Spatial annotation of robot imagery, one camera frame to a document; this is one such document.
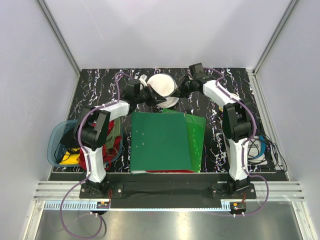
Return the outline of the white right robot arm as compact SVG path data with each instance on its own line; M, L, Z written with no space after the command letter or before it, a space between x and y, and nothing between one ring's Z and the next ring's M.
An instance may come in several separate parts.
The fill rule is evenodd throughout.
M228 195L239 198L245 192L240 181L249 177L248 144L256 135L257 124L251 111L251 102L245 101L224 88L220 80L205 72L201 63L188 67L183 82L170 94L171 97L188 98L193 92L200 92L222 108L222 132L229 145L229 175L233 182L227 185Z

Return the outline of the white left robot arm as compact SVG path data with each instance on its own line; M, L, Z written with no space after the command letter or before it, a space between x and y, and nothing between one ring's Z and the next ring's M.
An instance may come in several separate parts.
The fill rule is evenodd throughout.
M118 90L118 99L99 106L86 105L82 108L73 137L78 141L86 165L86 183L90 192L97 198L108 193L108 186L103 181L106 170L103 162L103 145L108 136L110 121L131 114L138 104L148 106L167 101L172 94L169 83L152 86L148 81L132 79L123 90Z

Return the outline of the light green plastic folder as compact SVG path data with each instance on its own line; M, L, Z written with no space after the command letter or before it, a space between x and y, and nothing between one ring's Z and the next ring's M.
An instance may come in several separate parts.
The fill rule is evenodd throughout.
M173 120L177 127L170 126L163 134L160 146L164 153L160 155L162 170L190 170L200 172L206 119L204 117L182 113L164 108L165 122Z

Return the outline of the olive green garment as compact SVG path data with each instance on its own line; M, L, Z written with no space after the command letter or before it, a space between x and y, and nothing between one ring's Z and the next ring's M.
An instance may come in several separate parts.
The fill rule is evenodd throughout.
M107 150L114 148L121 139L121 119L116 118L109 122L105 147Z

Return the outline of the red folder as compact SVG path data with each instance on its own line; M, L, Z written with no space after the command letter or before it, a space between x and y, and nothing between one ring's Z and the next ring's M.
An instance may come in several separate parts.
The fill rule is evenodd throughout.
M147 170L147 171L142 171L142 173L147 173L147 174L151 174L151 173L164 173L164 174L192 174L194 173L191 170L186 170L186 169L182 169L182 170Z

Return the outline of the black garment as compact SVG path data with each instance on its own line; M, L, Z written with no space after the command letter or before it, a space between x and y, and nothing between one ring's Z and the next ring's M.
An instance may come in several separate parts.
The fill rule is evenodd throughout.
M61 138L60 143L69 153L76 154L78 151L78 142L74 138L74 129L68 130Z

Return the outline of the yellow garment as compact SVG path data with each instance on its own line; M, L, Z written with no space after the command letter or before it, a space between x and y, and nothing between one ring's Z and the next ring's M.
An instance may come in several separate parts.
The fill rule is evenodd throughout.
M80 159L80 148L69 148L62 160L60 161L61 165L77 165Z

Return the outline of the blue plastic basket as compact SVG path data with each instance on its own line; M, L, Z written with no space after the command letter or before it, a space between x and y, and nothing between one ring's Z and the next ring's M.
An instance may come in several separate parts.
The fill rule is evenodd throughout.
M48 148L47 148L47 160L48 162L57 168L68 168L68 167L80 167L84 170L87 169L84 153L80 150L79 163L75 165L62 165L60 164L63 156L65 155L67 149L60 143L63 135L70 129L74 129L77 125L78 120L67 120L59 123L52 131ZM123 129L121 127L121 137L113 148L107 149L105 143L102 148L102 156L104 168L109 170L113 162L115 162L121 155L123 148Z

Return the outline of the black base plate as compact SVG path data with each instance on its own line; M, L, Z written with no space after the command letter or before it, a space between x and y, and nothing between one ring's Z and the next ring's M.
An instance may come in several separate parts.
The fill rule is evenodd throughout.
M102 182L86 180L81 198L124 199L131 196L196 196L212 199L257 198L255 186L233 191L227 173L107 173Z

